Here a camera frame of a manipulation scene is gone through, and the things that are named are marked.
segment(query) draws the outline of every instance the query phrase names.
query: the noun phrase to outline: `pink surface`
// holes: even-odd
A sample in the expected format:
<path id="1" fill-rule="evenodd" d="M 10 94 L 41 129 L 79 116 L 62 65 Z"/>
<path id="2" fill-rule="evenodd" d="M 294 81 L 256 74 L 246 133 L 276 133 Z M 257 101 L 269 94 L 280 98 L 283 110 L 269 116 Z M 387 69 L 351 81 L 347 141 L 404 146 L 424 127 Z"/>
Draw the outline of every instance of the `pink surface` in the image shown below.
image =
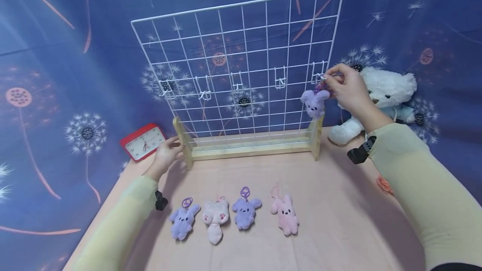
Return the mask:
<path id="1" fill-rule="evenodd" d="M 378 188 L 379 173 L 371 161 L 355 166 L 346 156 L 348 148 L 361 144 L 361 139 L 339 148 L 327 141 L 329 130 L 323 130 L 319 161 L 313 161 L 310 153 L 296 153 L 197 161 L 189 172 L 173 166 L 160 183 L 170 207 L 151 213 L 126 269 L 424 270 L 422 247 L 399 204 Z M 64 270 L 71 269 L 121 192 L 151 161 L 152 157 L 130 162 Z M 285 237 L 278 228 L 278 216 L 270 213 L 273 199 L 269 195 L 276 183 L 281 194 L 293 198 L 300 222 L 296 236 Z M 171 238 L 168 217 L 184 198 L 192 197 L 203 206 L 206 200 L 225 196 L 232 204 L 243 186 L 249 186 L 251 198 L 263 201 L 250 230 L 240 232 L 230 221 L 223 225 L 222 241 L 213 246 L 198 216 L 184 242 Z"/>

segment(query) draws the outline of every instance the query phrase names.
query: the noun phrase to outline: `hand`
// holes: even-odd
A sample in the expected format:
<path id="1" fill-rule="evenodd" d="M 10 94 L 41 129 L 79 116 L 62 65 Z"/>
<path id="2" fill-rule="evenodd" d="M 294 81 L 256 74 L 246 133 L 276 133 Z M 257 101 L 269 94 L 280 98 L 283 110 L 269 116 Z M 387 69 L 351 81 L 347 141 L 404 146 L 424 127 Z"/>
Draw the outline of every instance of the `hand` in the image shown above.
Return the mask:
<path id="1" fill-rule="evenodd" d="M 330 68 L 324 77 L 329 90 L 333 92 L 340 105 L 356 118 L 363 111 L 375 106 L 368 95 L 365 81 L 355 69 L 338 64 Z"/>
<path id="2" fill-rule="evenodd" d="M 148 170 L 144 173 L 145 176 L 149 176 L 155 181 L 159 181 L 161 176 L 167 173 L 167 170 L 171 164 L 178 159 L 182 159 L 184 145 L 177 142 L 179 138 L 171 137 L 165 142 L 159 144 L 156 150 L 154 161 Z"/>
<path id="3" fill-rule="evenodd" d="M 372 102 L 367 85 L 358 71 L 345 64 L 338 64 L 328 69 L 324 77 L 340 105 L 359 120 L 365 132 L 370 133 L 393 123 Z"/>

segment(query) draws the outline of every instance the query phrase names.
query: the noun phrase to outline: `beige sleeve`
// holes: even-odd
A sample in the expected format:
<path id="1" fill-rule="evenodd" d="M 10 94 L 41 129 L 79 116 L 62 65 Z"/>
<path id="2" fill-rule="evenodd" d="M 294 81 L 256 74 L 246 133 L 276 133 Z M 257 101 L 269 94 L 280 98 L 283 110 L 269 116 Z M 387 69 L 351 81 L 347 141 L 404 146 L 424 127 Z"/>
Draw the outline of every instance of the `beige sleeve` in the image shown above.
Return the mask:
<path id="1" fill-rule="evenodd" d="M 74 271 L 117 271 L 125 264 L 143 222 L 152 211 L 158 183 L 137 178 L 102 221 L 77 260 Z"/>
<path id="2" fill-rule="evenodd" d="M 375 130 L 370 157 L 390 183 L 425 249 L 426 268 L 482 267 L 482 208 L 406 125 Z"/>

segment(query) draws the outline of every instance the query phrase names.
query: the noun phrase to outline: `white wire grid panel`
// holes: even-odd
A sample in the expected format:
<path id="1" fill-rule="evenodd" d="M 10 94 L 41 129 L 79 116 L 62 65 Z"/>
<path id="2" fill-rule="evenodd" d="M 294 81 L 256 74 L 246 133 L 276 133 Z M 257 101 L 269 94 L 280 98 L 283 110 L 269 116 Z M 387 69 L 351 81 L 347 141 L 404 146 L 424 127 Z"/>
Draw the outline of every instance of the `white wire grid panel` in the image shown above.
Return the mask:
<path id="1" fill-rule="evenodd" d="M 134 20 L 141 83 L 200 147 L 300 135 L 300 97 L 330 65 L 341 6 L 255 0 Z"/>

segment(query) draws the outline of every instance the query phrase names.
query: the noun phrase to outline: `white teddy bear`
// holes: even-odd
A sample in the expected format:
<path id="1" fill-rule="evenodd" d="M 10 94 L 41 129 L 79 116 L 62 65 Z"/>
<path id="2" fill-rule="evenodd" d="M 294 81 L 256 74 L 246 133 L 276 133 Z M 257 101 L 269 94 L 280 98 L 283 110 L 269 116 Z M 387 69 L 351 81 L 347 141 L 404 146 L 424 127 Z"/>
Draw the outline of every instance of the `white teddy bear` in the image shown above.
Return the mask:
<path id="1" fill-rule="evenodd" d="M 417 82 L 413 74 L 402 75 L 374 67 L 366 67 L 360 74 L 367 85 L 371 100 L 383 113 L 405 123 L 415 121 L 413 109 L 402 105 L 409 101 L 417 90 Z M 328 138 L 338 145 L 345 145 L 362 131 L 364 128 L 361 123 L 352 117 L 342 125 L 334 126 Z"/>

